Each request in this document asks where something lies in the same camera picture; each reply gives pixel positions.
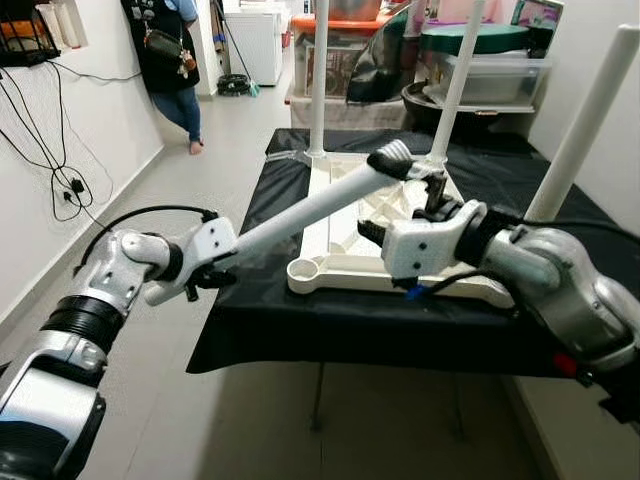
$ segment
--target green lid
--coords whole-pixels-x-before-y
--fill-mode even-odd
[[[434,27],[425,25],[420,35],[420,49],[458,55],[466,25]],[[517,25],[485,24],[480,26],[473,53],[502,53],[528,47],[529,29]]]

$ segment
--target bare foot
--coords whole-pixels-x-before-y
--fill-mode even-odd
[[[199,155],[202,153],[202,143],[201,142],[191,142],[189,145],[189,153],[191,155]]]

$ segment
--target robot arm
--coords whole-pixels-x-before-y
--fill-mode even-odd
[[[365,229],[365,236],[382,244],[389,273],[438,273],[456,259],[495,272],[515,285],[574,358],[596,375],[613,373],[612,388],[628,385],[617,374],[637,364],[638,302],[602,277],[570,235],[513,228],[477,201],[436,201],[442,168],[414,162],[406,146],[394,141],[342,181],[240,237],[227,219],[213,218],[180,238],[121,230],[101,241],[69,295],[0,377],[0,478],[73,479],[80,473],[104,415],[97,387],[107,355],[145,282],[154,282],[145,295],[151,305],[183,291],[194,301],[196,287],[229,283],[227,269],[245,258],[362,196],[425,178],[438,190],[427,204],[441,214],[438,221]],[[633,380],[639,388],[623,392],[631,403],[640,398],[634,397],[640,382]],[[634,404],[633,415],[639,410]]]

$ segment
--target table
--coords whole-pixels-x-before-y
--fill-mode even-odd
[[[310,172],[296,160],[307,130],[276,130],[242,231],[307,194]],[[336,152],[372,152],[392,139],[413,153],[430,150],[432,137],[405,131],[327,132]],[[279,153],[278,160],[269,161]],[[524,211],[548,163],[512,134],[454,138],[449,172],[466,199]],[[558,218],[609,220],[578,188]],[[570,230],[596,267],[640,296],[640,249],[615,235]],[[314,361],[417,367],[447,371],[559,376],[556,343],[527,314],[509,316],[476,300],[439,297],[408,301],[401,294],[318,290],[301,296],[287,288],[286,266],[298,256],[302,234],[234,269],[235,285],[222,288],[187,372],[243,362]]]

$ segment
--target gray floor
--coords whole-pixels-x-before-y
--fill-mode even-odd
[[[162,124],[167,149],[113,215],[154,203],[213,207],[239,227],[276,127],[290,72],[258,98],[202,103],[206,149],[186,155],[183,138]],[[184,214],[149,215],[135,226],[179,232]],[[34,302],[0,351],[11,358],[68,283]],[[239,365],[184,373],[213,303],[177,298],[151,309],[139,302],[122,330],[101,387],[108,412],[84,479],[491,479],[538,473],[495,377],[459,375],[466,439],[455,435],[453,374],[329,365],[324,428],[308,429],[316,366]]]

